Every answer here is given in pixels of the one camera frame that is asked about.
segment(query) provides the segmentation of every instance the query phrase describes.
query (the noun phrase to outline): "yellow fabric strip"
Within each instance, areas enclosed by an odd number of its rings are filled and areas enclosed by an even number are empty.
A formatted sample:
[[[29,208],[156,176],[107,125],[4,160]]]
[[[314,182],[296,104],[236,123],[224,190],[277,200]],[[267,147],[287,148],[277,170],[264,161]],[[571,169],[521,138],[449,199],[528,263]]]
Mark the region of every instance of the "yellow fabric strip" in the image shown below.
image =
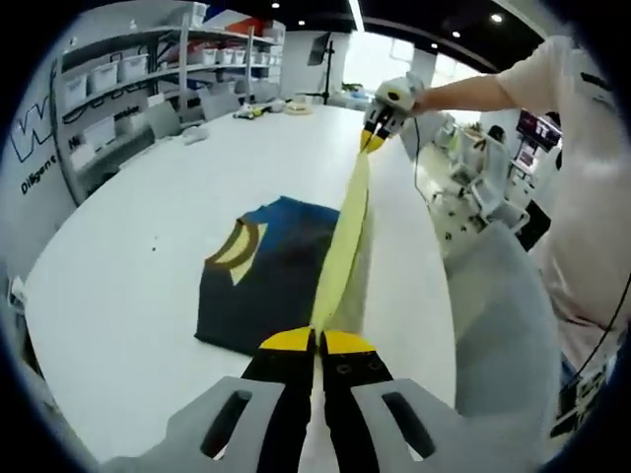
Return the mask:
[[[360,153],[317,282],[312,312],[316,339],[319,339],[319,334],[327,328],[327,323],[337,311],[351,275],[366,218],[369,177],[368,154]]]

